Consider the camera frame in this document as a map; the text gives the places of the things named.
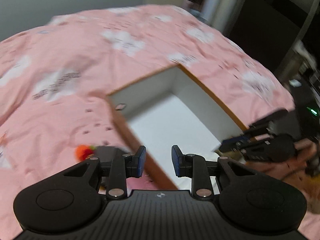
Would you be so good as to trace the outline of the person's right hand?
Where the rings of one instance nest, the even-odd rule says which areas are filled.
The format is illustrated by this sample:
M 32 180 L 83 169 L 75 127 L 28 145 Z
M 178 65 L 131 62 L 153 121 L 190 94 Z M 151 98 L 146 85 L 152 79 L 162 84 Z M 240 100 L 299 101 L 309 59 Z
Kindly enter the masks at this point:
M 312 142 L 309 139 L 303 139 L 295 143 L 297 154 L 291 157 L 286 164 L 289 172 L 281 177 L 281 181 L 303 176 L 311 179 L 319 177 L 319 141 Z

